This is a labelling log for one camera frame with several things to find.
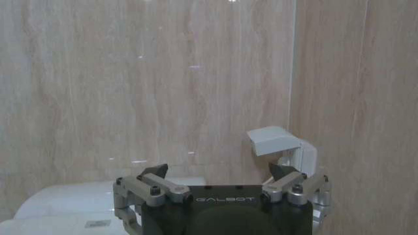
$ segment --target white toilet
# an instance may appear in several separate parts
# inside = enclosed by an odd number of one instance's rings
[[[203,177],[167,180],[180,185],[206,185]],[[114,215],[112,183],[43,189],[24,202],[15,218],[0,223],[0,235],[126,235],[122,221]]]

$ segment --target label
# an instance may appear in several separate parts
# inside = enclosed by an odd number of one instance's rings
[[[91,220],[87,221],[84,228],[92,229],[92,228],[102,228],[102,227],[110,227],[111,226],[111,220]]]

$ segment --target robotic hand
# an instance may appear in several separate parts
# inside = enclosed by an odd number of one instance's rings
[[[323,174],[307,178],[270,164],[267,185],[188,187],[164,180],[167,170],[166,164],[147,168],[114,184],[115,215],[130,235],[311,235],[330,213]]]

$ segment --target screw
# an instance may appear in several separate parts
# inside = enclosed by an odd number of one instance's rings
[[[303,187],[302,187],[302,185],[295,184],[295,185],[293,186],[293,192],[294,192],[294,193],[303,193]]]
[[[150,190],[151,196],[158,196],[162,193],[159,186],[152,186]]]

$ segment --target marble wall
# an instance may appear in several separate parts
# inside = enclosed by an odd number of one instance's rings
[[[418,234],[418,1],[298,0],[291,131],[334,181],[323,234]]]
[[[294,7],[0,1],[0,221],[48,185],[159,163],[259,183],[246,131],[289,123]]]

